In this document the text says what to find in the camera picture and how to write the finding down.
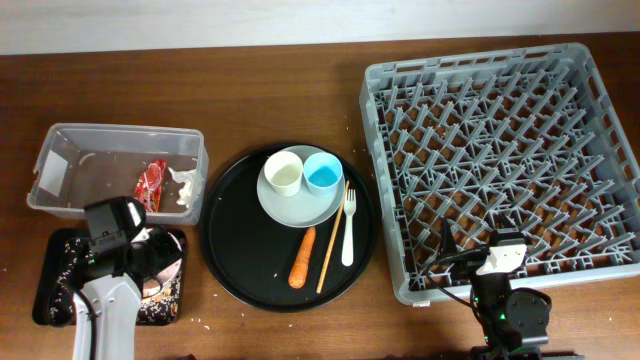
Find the red snack wrapper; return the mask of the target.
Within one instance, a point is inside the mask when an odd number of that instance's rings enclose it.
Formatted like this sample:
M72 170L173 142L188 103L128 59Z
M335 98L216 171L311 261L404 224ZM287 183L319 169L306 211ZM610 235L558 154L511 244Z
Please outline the red snack wrapper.
M154 160L139 176L133 196L144 206L146 212L159 211L166 168L165 160Z

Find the white bowl with food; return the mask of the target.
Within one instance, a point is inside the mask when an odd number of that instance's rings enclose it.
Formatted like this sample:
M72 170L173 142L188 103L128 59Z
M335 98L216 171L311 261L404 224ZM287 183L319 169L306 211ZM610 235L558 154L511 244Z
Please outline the white bowl with food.
M182 254L171 265L154 275L143 284L142 300L149 301L152 297L161 294L170 287L171 282L176 278L182 265Z

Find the orange carrot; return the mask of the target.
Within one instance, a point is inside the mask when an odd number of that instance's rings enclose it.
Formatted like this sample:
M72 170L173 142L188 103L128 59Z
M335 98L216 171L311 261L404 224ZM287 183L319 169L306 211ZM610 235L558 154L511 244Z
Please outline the orange carrot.
M289 274L288 284L291 288L300 289L305 285L315 238L316 228L308 228Z

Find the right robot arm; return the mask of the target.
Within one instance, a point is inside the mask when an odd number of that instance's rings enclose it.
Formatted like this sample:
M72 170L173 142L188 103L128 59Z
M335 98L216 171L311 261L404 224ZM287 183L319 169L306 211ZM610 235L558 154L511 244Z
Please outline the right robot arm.
M505 216L490 234L489 242L458 251L449 221L441 220L440 246L425 266L431 285L470 308L481 325L485 344L470 351L472 359L579 359L575 353L544 353L549 343L547 326L552 299L532 288L513 288L510 275L524 266L531 241ZM470 282L469 299L444 289L431 276L432 267L449 266Z

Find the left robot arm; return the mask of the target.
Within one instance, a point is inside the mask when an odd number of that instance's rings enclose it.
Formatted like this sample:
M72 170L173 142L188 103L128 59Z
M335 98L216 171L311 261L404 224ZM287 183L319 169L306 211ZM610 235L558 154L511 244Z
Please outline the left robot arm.
M132 359L143 285L183 259L177 237L146 225L144 205L115 197L84 208L90 257L61 285L75 308L72 358Z

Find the white tissue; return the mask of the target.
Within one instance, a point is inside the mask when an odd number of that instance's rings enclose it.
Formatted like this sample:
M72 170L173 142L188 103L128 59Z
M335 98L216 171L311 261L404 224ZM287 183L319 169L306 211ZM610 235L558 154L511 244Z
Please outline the white tissue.
M169 168L172 180L182 184L178 190L179 198L176 201L178 205L192 208L195 202L201 197L203 190L203 178L196 169L187 171L175 171Z

